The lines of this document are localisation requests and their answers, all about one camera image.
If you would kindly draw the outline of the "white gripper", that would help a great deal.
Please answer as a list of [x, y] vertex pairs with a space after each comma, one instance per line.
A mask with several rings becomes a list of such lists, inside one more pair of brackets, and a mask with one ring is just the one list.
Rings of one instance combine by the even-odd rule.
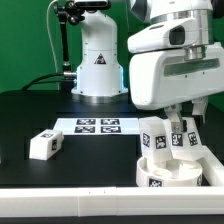
[[199, 40], [194, 18], [151, 25], [128, 39], [132, 102], [142, 110], [164, 108], [173, 133], [186, 131], [182, 105], [192, 100], [192, 115], [205, 123], [208, 98], [224, 91], [224, 48], [207, 45], [205, 54], [189, 58]]

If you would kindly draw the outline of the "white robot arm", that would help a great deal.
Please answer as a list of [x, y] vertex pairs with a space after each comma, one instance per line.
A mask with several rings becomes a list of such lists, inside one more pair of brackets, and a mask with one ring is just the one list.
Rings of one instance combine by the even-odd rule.
[[77, 69], [76, 97], [86, 102], [108, 102], [126, 93], [141, 110], [165, 108], [179, 131], [182, 102], [200, 100], [224, 91], [224, 48], [213, 40], [210, 0], [130, 0], [131, 12], [150, 25], [128, 38], [133, 54], [130, 88], [122, 85], [116, 56], [117, 29], [101, 12], [107, 0], [75, 0], [83, 11], [83, 59]]

